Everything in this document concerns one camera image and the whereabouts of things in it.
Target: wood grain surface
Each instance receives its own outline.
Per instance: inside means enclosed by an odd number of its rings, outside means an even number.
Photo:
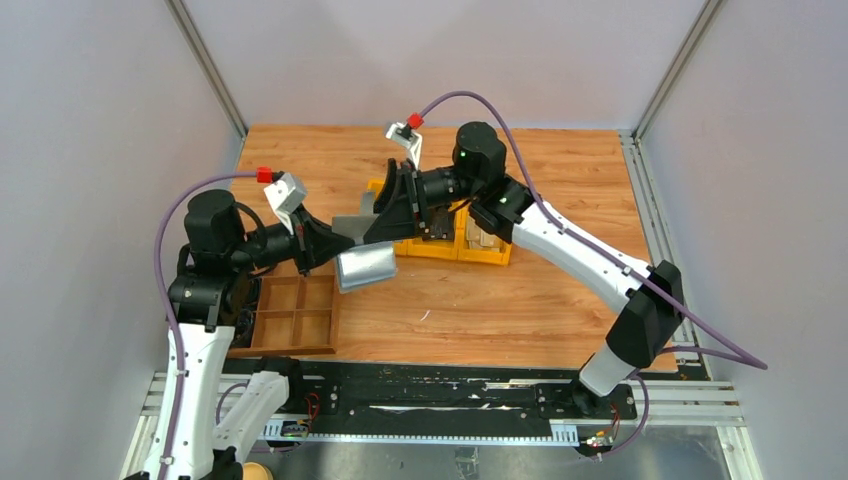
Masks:
[[[450,165],[455,132],[421,129],[422,169]],[[563,215],[648,258],[616,132],[514,133],[537,188]],[[384,178],[387,158],[403,154],[380,128],[256,125],[238,169],[269,166],[299,176],[309,190],[306,208],[331,223],[357,213],[368,180]],[[507,171],[521,179],[511,152]],[[264,222],[277,221],[255,181],[237,179],[232,191]],[[396,278],[342,296],[336,354],[319,358],[579,368],[615,319],[588,288],[518,247],[506,267],[406,257],[398,267]],[[653,368],[675,370],[673,356]]]

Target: red connector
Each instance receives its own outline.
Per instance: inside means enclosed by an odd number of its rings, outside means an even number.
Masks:
[[[274,172],[271,167],[259,167],[256,169],[256,181],[259,183],[274,183]]]
[[[406,119],[406,124],[410,126],[413,130],[417,129],[421,125],[424,125],[424,118],[418,114],[418,112],[413,113]]]

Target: gray metal object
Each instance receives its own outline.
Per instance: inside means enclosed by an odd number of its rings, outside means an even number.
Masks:
[[[212,87],[212,91],[215,92],[215,96],[218,97],[218,101],[221,103],[221,107],[224,109],[224,113],[230,120],[233,129],[244,140],[247,137],[247,124],[244,121],[244,117],[241,116],[238,107],[236,107],[236,102],[233,100],[232,95],[230,95],[230,91],[227,90],[227,86],[224,84],[224,80],[221,78],[215,62],[212,61],[209,50],[206,49],[206,45],[200,37],[200,32],[191,18],[188,7],[186,7],[183,0],[165,0],[165,4],[168,5],[168,9],[174,16],[174,20],[177,22],[180,31],[183,32],[186,42],[191,48],[192,53],[194,53],[197,63],[200,64],[200,69],[206,75],[206,79],[209,80],[209,85]]]
[[[698,43],[701,41],[704,32],[706,32],[707,28],[715,18],[719,8],[723,4],[724,0],[706,0],[704,2],[704,6],[698,13],[695,23],[692,25],[692,28],[689,29],[689,33],[686,34],[686,38],[680,45],[680,49],[674,56],[674,60],[672,60],[671,65],[669,65],[663,79],[660,81],[659,87],[657,87],[656,92],[654,92],[653,97],[651,97],[651,101],[648,102],[645,112],[642,113],[639,123],[637,123],[633,129],[635,134],[634,137],[636,139],[644,138],[648,129],[651,128],[651,124],[653,123],[654,118],[656,117],[663,102],[665,102],[668,93],[674,87],[674,84],[677,82],[677,79],[686,67],[686,64],[689,63],[689,59],[692,58],[692,54],[697,48]]]
[[[353,238],[360,244],[336,256],[336,278],[342,293],[394,278],[397,274],[393,242],[361,245],[362,236],[376,218],[372,213],[375,196],[376,193],[370,190],[362,195],[360,215],[333,218],[333,232]]]
[[[336,276],[342,293],[388,280],[396,274],[392,242],[353,247],[336,257]]]

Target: white bracket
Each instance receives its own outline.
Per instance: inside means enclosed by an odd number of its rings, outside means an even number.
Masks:
[[[397,143],[401,147],[406,149],[406,158],[415,165],[415,168],[419,168],[419,164],[421,163],[421,143],[423,139],[421,134],[412,130],[411,136],[409,139],[404,138],[400,132],[406,125],[401,122],[395,122],[389,125],[386,128],[386,138]]]
[[[289,215],[303,203],[306,194],[309,193],[306,186],[298,177],[286,173],[282,178],[265,187],[264,191],[265,198],[268,199],[268,204],[271,205],[274,215],[277,216],[289,233],[294,234]]]

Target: wooden tray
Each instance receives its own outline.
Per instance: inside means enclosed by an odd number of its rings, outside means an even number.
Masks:
[[[276,273],[262,278],[250,347],[230,349],[227,356],[335,353],[341,300],[336,276]]]

